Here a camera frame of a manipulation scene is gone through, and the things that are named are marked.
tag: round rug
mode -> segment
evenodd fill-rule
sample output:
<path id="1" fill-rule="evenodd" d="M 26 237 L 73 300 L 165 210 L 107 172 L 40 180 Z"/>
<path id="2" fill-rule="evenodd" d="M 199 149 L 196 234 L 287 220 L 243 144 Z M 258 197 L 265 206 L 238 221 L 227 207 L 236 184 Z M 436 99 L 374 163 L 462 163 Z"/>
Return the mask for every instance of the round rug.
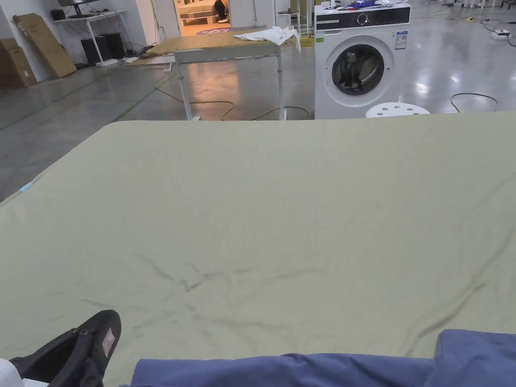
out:
<path id="1" fill-rule="evenodd" d="M 204 31 L 199 31 L 197 35 L 207 35 L 207 34 L 219 34 L 221 32 L 231 31 L 231 27 L 220 27 L 220 28 L 211 28 L 206 29 Z"/>

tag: glossy gray floor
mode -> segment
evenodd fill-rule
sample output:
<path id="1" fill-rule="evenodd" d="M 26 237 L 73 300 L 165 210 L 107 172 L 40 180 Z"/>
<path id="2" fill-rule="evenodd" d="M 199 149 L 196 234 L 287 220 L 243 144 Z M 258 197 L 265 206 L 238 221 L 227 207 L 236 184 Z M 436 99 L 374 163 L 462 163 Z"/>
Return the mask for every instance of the glossy gray floor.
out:
<path id="1" fill-rule="evenodd" d="M 479 23 L 448 20 L 448 8 L 413 1 L 407 71 L 402 102 L 432 113 L 456 112 L 450 97 L 477 92 L 498 100 L 499 110 L 516 106 L 516 48 L 495 42 Z M 463 10 L 502 22 L 516 21 L 516 7 Z M 500 21 L 490 22 L 497 26 Z M 500 25 L 516 33 L 510 24 Z M 314 105 L 313 47 L 283 53 L 285 101 L 310 111 Z M 248 120 L 277 106 L 275 58 L 247 59 L 188 67 L 193 100 L 235 103 L 227 120 Z M 115 120 L 184 120 L 184 108 L 168 95 L 180 96 L 173 74 L 142 68 L 86 69 L 65 79 L 28 90 L 0 91 L 0 201 L 30 182 L 103 126 Z M 460 96 L 461 111 L 493 110 L 483 98 Z M 229 103 L 197 104 L 203 120 L 220 120 Z M 273 120 L 277 111 L 260 119 Z M 307 119 L 302 110 L 289 109 L 289 119 Z"/>

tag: wrinkled cloth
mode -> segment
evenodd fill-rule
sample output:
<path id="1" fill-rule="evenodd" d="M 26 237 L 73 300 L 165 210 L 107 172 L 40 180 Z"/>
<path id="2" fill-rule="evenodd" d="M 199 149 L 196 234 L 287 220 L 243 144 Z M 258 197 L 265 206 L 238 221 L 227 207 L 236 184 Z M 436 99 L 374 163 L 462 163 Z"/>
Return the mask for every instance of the wrinkled cloth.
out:
<path id="1" fill-rule="evenodd" d="M 301 42 L 299 32 L 295 29 L 281 29 L 280 27 L 273 27 L 270 29 L 265 29 L 263 31 L 257 31 L 255 33 L 241 34 L 235 35 L 235 38 L 244 39 L 244 40 L 254 40 L 254 41 L 269 41 L 278 46 L 281 46 L 291 37 L 294 37 L 296 40 L 296 48 L 297 51 L 301 52 Z"/>
<path id="2" fill-rule="evenodd" d="M 445 330 L 433 359 L 286 354 L 238 360 L 140 360 L 131 387 L 514 386 L 516 335 Z"/>

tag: white towel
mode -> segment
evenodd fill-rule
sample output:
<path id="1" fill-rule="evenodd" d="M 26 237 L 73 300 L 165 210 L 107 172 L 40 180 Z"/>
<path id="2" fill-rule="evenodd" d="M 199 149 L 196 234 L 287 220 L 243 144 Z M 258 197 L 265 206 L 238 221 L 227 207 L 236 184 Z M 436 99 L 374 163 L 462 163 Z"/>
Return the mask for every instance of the white towel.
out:
<path id="1" fill-rule="evenodd" d="M 281 46 L 285 41 L 290 39 L 291 37 L 296 38 L 296 48 L 297 51 L 301 52 L 301 42 L 299 41 L 299 32 L 295 29 L 281 29 L 280 27 L 273 27 L 271 29 L 266 29 L 264 31 L 257 31 L 255 33 L 235 35 L 235 38 L 244 39 L 244 40 L 267 40 L 278 46 Z"/>

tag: computer tower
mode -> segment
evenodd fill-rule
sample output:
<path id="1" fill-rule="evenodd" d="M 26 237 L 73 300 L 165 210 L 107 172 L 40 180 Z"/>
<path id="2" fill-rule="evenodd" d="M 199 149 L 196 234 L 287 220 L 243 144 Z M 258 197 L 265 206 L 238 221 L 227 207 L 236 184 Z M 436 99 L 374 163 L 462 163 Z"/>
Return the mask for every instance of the computer tower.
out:
<path id="1" fill-rule="evenodd" d="M 107 39 L 103 36 L 99 36 L 95 38 L 97 42 L 97 46 L 99 46 L 100 54 L 102 55 L 102 59 L 108 60 L 112 59 L 111 50 L 107 44 Z M 95 66 L 96 63 L 100 62 L 99 54 L 96 51 L 95 44 L 93 43 L 93 39 L 85 39 L 81 40 L 83 44 L 84 53 L 86 54 L 86 58 L 88 59 L 88 63 L 92 66 Z"/>
<path id="2" fill-rule="evenodd" d="M 111 51 L 111 58 L 122 59 L 127 56 L 120 34 L 103 34 L 102 36 L 106 38 L 107 46 Z"/>

